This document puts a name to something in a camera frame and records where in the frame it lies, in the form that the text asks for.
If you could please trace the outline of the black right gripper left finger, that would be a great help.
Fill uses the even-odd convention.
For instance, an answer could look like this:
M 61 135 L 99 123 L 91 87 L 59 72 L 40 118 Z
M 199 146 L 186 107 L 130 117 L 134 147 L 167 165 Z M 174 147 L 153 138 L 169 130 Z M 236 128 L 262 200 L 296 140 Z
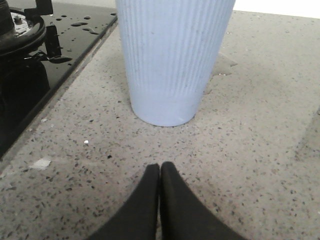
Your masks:
M 123 206 L 89 240 L 154 240 L 159 203 L 160 167 L 149 164 Z

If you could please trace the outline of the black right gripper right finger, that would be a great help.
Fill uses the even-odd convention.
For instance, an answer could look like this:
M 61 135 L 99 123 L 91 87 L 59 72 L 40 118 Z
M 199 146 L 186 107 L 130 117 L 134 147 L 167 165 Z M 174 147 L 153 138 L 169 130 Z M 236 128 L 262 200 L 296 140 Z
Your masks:
M 215 217 L 184 182 L 172 162 L 161 165 L 160 219 L 163 240 L 242 240 Z

